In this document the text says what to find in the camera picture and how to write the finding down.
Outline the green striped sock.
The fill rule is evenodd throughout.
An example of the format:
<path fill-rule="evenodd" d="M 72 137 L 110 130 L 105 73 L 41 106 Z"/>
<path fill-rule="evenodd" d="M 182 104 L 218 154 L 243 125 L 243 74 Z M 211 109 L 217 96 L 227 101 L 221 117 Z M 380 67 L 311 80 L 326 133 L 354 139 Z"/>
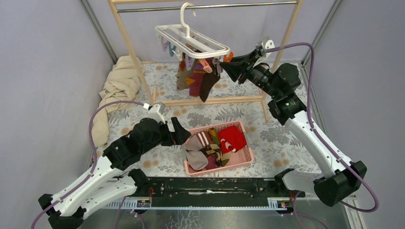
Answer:
<path fill-rule="evenodd" d="M 216 145 L 220 145 L 220 140 L 218 137 L 218 131 L 215 128 L 210 128 L 207 130 L 207 133 L 209 134 L 211 141 L 216 144 Z"/>

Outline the argyle brown sock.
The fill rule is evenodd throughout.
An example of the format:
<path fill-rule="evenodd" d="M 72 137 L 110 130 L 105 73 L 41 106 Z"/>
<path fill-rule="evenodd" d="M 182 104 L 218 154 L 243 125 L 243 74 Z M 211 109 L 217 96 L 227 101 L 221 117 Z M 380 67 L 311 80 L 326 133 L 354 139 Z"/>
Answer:
<path fill-rule="evenodd" d="M 230 161 L 230 156 L 224 154 L 221 151 L 221 148 L 216 144 L 210 144 L 210 145 L 200 149 L 200 151 L 206 156 L 206 158 L 209 156 L 216 156 L 217 157 L 216 163 L 217 163 L 218 167 L 224 167 Z"/>

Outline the dark brown sock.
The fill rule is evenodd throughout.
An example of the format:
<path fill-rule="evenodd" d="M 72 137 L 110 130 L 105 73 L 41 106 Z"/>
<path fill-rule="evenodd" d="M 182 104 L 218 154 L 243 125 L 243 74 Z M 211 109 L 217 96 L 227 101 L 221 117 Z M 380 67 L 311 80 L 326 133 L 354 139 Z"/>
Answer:
<path fill-rule="evenodd" d="M 200 87 L 200 94 L 199 98 L 203 103 L 206 102 L 209 93 L 213 86 L 220 80 L 220 74 L 216 71 L 216 67 L 214 65 L 210 65 L 212 68 L 211 73 L 206 73 L 202 78 L 202 84 Z"/>

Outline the red bear sock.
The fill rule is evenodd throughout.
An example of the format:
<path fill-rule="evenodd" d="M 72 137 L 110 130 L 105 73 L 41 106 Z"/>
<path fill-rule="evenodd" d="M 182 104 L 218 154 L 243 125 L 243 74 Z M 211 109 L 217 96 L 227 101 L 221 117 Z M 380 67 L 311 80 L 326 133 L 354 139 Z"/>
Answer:
<path fill-rule="evenodd" d="M 235 125 L 221 130 L 218 133 L 218 138 L 221 151 L 224 154 L 241 150 L 247 144 L 244 134 Z"/>

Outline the cream patterned sock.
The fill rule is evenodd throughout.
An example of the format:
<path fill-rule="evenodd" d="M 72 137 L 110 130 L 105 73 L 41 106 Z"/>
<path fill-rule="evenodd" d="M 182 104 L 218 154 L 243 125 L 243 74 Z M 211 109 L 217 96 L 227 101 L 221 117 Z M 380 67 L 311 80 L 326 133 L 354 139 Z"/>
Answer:
<path fill-rule="evenodd" d="M 182 59 L 179 62 L 179 65 L 178 65 L 178 71 L 177 71 L 176 77 L 178 77 L 178 78 L 180 78 L 180 77 L 187 78 L 189 76 L 189 74 L 190 74 L 190 70 L 191 70 L 191 66 L 189 65 L 189 62 L 187 60 L 187 56 L 186 56 L 186 54 L 183 53 L 182 54 Z"/>

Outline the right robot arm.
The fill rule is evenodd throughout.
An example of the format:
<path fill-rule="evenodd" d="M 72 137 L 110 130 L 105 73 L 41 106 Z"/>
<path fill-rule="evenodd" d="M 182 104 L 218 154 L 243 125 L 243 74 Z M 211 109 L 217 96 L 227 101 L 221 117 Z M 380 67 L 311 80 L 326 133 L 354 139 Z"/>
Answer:
<path fill-rule="evenodd" d="M 275 193 L 285 197 L 292 190 L 303 191 L 332 207 L 359 189 L 367 167 L 343 154 L 311 119 L 295 93 L 301 84 L 297 67 L 283 63 L 272 73 L 267 64 L 257 63 L 259 54 L 254 50 L 219 65 L 232 81 L 249 80 L 271 97 L 267 105 L 272 116 L 303 144 L 321 170 L 315 174 L 286 169 L 275 176 Z"/>

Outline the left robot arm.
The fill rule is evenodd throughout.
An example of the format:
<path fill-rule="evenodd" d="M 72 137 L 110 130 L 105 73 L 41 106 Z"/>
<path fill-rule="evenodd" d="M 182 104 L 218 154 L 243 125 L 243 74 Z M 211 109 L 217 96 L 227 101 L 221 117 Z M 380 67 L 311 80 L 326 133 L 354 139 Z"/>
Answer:
<path fill-rule="evenodd" d="M 109 179 L 122 175 L 143 154 L 157 146 L 183 145 L 191 133 L 171 118 L 166 121 L 143 118 L 133 130 L 108 146 L 93 166 L 74 183 L 56 194 L 44 194 L 38 201 L 53 229 L 76 229 L 101 207 L 126 196 L 150 196 L 149 179 L 141 169 L 133 169 L 114 184 L 101 188 Z"/>

